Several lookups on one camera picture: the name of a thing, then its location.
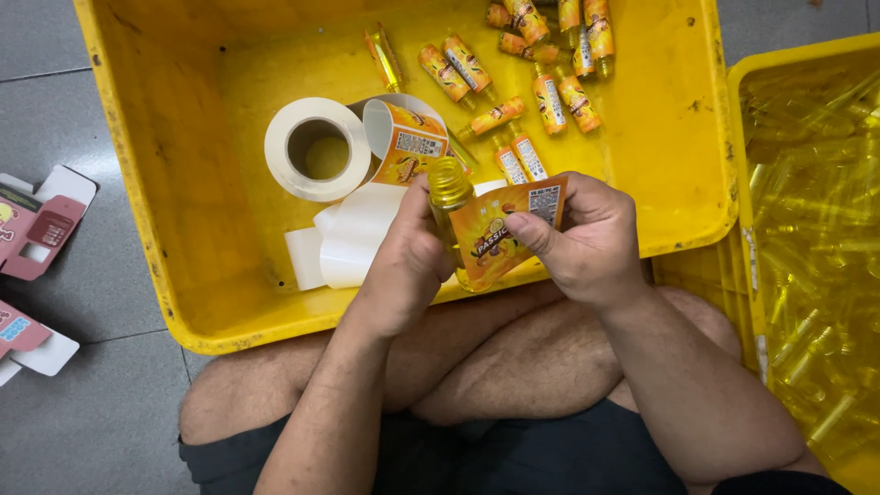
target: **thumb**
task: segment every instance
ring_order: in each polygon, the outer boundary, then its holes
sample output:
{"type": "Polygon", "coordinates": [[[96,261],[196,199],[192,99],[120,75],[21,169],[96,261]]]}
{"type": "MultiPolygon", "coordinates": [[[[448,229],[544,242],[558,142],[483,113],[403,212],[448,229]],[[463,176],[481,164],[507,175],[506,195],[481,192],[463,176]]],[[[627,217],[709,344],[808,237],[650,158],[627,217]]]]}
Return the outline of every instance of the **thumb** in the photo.
{"type": "Polygon", "coordinates": [[[543,262],[552,262],[560,256],[561,251],[571,242],[571,239],[557,232],[544,219],[531,213],[511,213],[504,224],[507,230],[518,240],[522,241],[543,262]]]}

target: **finger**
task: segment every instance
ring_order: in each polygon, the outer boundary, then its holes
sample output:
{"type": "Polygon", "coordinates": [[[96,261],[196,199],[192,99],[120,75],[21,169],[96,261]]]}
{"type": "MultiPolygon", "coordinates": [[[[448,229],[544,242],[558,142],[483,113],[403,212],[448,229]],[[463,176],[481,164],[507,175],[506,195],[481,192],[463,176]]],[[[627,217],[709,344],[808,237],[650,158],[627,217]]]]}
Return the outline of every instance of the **finger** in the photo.
{"type": "Polygon", "coordinates": [[[543,218],[531,213],[511,213],[504,219],[504,225],[548,267],[566,260],[570,245],[574,242],[553,229],[543,218]]]}
{"type": "Polygon", "coordinates": [[[432,218],[430,204],[428,203],[428,175],[419,174],[409,186],[400,207],[397,210],[397,220],[405,222],[419,222],[432,218]]]}
{"type": "Polygon", "coordinates": [[[627,197],[595,177],[578,172],[563,172],[568,176],[565,189],[565,207],[578,224],[590,224],[620,213],[627,197]]]}

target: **dark shorts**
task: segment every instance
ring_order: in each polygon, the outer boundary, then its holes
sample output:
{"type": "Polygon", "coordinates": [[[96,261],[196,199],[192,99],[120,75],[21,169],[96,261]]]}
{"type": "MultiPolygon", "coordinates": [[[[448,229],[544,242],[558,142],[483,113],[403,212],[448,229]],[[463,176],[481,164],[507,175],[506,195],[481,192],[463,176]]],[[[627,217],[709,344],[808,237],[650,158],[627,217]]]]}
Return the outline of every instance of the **dark shorts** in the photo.
{"type": "MultiPolygon", "coordinates": [[[[202,494],[252,493],[288,417],[202,446],[180,445],[202,494]]],[[[560,419],[474,421],[452,428],[382,418],[373,493],[686,493],[642,417],[607,399],[560,419]]]]}

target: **person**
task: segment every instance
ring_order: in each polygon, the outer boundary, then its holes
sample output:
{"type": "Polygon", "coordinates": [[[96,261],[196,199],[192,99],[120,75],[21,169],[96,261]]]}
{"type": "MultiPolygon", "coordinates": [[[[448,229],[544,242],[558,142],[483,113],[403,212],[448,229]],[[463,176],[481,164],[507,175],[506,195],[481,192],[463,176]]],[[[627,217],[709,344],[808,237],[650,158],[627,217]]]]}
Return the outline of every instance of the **person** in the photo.
{"type": "Polygon", "coordinates": [[[645,281],[633,199],[566,174],[574,226],[506,220],[552,282],[431,308],[453,266],[420,176],[334,331],[193,382],[202,493],[848,493],[724,316],[645,281]]]}

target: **pile of bottles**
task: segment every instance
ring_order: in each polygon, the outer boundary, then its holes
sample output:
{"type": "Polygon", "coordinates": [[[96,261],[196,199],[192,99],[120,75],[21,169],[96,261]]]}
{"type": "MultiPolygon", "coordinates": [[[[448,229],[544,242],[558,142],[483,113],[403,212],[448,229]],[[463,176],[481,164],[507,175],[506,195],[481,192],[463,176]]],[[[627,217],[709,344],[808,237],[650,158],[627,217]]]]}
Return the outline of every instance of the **pile of bottles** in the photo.
{"type": "Polygon", "coordinates": [[[803,81],[741,105],[771,389],[834,465],[880,446],[880,70],[803,81]]]}

